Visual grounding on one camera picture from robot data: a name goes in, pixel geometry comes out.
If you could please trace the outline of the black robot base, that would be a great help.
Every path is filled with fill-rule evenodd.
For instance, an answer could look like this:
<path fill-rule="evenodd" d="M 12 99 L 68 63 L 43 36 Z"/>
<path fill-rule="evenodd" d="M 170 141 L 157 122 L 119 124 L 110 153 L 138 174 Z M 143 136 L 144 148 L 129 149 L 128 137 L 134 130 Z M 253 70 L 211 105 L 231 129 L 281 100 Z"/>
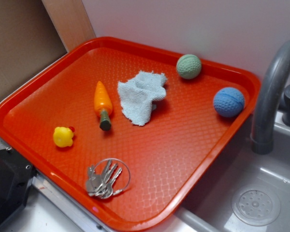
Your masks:
<path fill-rule="evenodd" d="M 0 229 L 27 204 L 35 168 L 19 152 L 0 150 Z"/>

